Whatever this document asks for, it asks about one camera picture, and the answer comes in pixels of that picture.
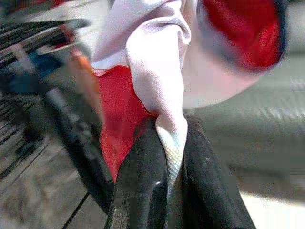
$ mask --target white fabric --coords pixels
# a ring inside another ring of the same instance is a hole
[[[197,0],[116,0],[92,58],[97,69],[129,66],[135,93],[146,109],[159,114],[156,129],[166,151],[168,203],[175,210],[169,212],[169,228],[176,228],[170,221],[181,219],[181,187],[175,181],[180,180],[187,134],[183,107],[218,103],[258,78],[224,65],[203,49],[196,6]]]

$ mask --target blue fabric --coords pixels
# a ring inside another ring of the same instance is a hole
[[[60,68],[62,63],[51,55],[38,55],[36,52],[29,54],[40,79]],[[24,71],[18,61],[0,70],[1,89],[13,93],[35,92],[31,75]]]

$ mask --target red cloth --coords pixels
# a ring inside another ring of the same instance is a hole
[[[279,61],[280,21],[271,0],[202,0],[208,19],[237,47],[240,64],[269,67]]]
[[[137,125],[153,115],[136,96],[128,67],[115,66],[103,76],[99,76],[98,71],[93,70],[99,78],[104,115],[100,144],[112,178],[116,181],[119,167],[137,137],[134,136]]]

